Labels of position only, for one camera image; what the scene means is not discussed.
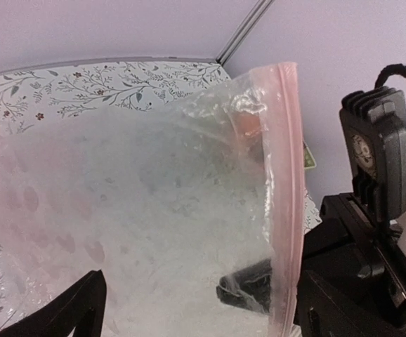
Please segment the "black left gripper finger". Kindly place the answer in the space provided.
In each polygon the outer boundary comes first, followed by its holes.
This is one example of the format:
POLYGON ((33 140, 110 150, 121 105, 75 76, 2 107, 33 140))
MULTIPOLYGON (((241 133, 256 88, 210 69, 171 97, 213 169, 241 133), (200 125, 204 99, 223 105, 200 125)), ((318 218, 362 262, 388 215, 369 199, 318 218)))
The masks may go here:
POLYGON ((0 337, 100 337, 106 298, 103 272, 92 270, 48 305, 1 330, 0 337))

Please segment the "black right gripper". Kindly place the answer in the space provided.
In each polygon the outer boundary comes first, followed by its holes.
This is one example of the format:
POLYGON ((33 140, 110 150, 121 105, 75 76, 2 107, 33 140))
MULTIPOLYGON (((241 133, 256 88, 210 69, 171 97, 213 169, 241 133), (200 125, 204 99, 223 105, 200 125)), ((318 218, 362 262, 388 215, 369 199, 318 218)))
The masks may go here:
MULTIPOLYGON (((304 237, 296 322, 302 336, 406 336, 406 257, 351 194, 326 196, 304 237)), ((221 277, 220 302, 267 315, 272 267, 261 260, 221 277)))

